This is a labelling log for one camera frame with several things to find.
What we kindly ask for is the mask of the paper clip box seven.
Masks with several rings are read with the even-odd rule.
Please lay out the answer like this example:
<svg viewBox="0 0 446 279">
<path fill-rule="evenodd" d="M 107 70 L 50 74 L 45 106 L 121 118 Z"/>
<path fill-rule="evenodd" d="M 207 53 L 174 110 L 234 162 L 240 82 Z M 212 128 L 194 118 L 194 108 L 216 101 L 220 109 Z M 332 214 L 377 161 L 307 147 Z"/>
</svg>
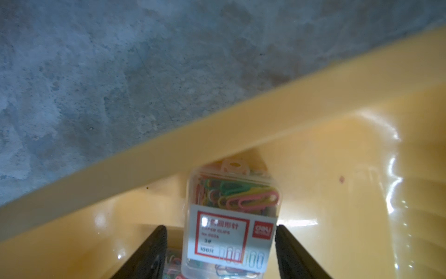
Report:
<svg viewBox="0 0 446 279">
<path fill-rule="evenodd" d="M 163 279 L 183 279 L 181 273 L 182 251 L 180 249 L 168 248 L 163 270 Z"/>
</svg>

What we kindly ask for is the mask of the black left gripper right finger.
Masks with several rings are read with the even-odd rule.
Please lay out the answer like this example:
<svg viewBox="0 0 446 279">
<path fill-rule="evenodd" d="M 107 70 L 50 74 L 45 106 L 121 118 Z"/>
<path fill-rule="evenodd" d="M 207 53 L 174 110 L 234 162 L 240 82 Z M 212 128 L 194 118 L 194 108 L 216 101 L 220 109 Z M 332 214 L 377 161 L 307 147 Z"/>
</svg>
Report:
<svg viewBox="0 0 446 279">
<path fill-rule="evenodd" d="M 281 279 L 331 279 L 284 225 L 276 228 L 275 247 Z"/>
</svg>

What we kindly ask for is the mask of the yellow plastic tray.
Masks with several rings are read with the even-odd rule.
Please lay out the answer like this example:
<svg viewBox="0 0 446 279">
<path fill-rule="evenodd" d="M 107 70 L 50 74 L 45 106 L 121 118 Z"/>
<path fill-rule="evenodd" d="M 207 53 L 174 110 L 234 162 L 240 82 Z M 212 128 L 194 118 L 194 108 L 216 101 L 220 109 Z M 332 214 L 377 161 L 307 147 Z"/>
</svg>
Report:
<svg viewBox="0 0 446 279">
<path fill-rule="evenodd" d="M 333 279 L 446 276 L 446 29 L 279 87 L 1 208 L 3 279 L 111 279 L 158 226 L 183 249 L 196 169 L 242 159 Z"/>
</svg>

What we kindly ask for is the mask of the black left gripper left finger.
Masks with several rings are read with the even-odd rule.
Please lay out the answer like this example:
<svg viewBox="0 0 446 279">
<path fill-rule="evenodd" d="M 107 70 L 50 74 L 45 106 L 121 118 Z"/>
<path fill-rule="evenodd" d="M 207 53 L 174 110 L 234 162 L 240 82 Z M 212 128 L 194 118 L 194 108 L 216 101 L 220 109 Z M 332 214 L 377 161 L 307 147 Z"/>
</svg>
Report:
<svg viewBox="0 0 446 279">
<path fill-rule="evenodd" d="M 111 279 L 161 279 L 167 252 L 167 228 L 158 226 Z"/>
</svg>

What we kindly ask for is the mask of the paper clip box six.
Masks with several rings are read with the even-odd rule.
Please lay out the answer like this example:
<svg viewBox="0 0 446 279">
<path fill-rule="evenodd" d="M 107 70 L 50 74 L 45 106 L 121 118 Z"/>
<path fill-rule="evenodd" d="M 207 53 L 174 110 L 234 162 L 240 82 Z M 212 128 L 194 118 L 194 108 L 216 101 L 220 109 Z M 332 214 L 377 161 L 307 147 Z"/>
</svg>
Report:
<svg viewBox="0 0 446 279">
<path fill-rule="evenodd" d="M 281 205 L 271 176 L 225 159 L 193 171 L 187 187 L 182 276 L 262 279 Z"/>
</svg>

